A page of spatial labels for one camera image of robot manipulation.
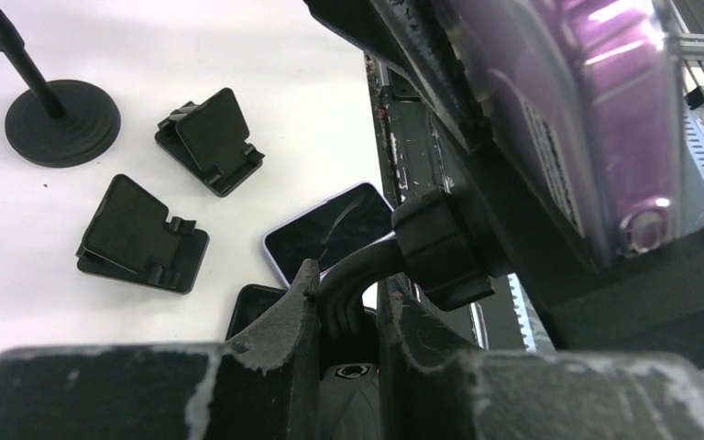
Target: phone stand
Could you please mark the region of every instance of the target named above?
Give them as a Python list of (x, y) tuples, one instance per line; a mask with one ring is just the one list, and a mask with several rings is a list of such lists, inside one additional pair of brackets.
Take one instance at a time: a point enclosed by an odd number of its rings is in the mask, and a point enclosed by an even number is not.
[(97, 158), (112, 146), (120, 131), (115, 102), (87, 82), (45, 81), (25, 45), (0, 10), (0, 51), (30, 89), (6, 113), (9, 145), (26, 160), (44, 167), (72, 167)]
[(246, 142), (249, 128), (230, 89), (201, 105), (190, 101), (158, 128), (158, 144), (218, 197), (229, 195), (263, 164), (265, 156)]
[(177, 293), (193, 288), (209, 236), (125, 175), (112, 179), (77, 251), (82, 272)]

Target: curved black tube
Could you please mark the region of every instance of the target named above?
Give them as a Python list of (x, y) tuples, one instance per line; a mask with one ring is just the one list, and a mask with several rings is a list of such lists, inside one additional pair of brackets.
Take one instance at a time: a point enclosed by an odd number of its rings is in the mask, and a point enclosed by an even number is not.
[(406, 261), (395, 238), (363, 247), (325, 275), (317, 293), (317, 312), (331, 340), (356, 336), (363, 314), (363, 292), (374, 282), (404, 271)]

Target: phone screen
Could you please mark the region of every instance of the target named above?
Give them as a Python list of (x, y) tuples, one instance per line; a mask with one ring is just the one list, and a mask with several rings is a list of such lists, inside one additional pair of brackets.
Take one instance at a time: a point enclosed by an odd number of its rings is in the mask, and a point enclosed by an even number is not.
[(248, 325), (254, 323), (272, 305), (276, 304), (284, 296), (285, 292), (284, 289), (259, 286), (257, 284), (244, 286), (238, 293), (236, 307), (233, 309), (233, 316), (231, 316), (225, 339), (238, 335)]
[(392, 209), (376, 188), (361, 183), (269, 233), (266, 250), (292, 284), (305, 259), (316, 259), (325, 272), (388, 235), (391, 216)]

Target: black pole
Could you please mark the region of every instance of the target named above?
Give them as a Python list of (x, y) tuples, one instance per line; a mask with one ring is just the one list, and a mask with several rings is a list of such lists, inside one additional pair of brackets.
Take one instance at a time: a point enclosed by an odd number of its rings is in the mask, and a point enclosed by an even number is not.
[(26, 43), (20, 37), (15, 26), (0, 10), (0, 51), (15, 67), (17, 73), (26, 82), (28, 88), (41, 102), (49, 117), (60, 119), (66, 116), (66, 109), (58, 96), (47, 85), (36, 64), (25, 50)]

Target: black bracket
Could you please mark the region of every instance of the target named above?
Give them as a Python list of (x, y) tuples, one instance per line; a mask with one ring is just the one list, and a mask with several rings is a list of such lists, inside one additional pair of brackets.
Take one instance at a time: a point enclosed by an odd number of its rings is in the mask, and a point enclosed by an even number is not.
[(77, 251), (85, 273), (177, 293), (193, 288), (209, 236), (123, 174), (106, 190)]
[(229, 195), (263, 164), (246, 142), (249, 128), (230, 89), (193, 101), (158, 124), (155, 140), (218, 197)]

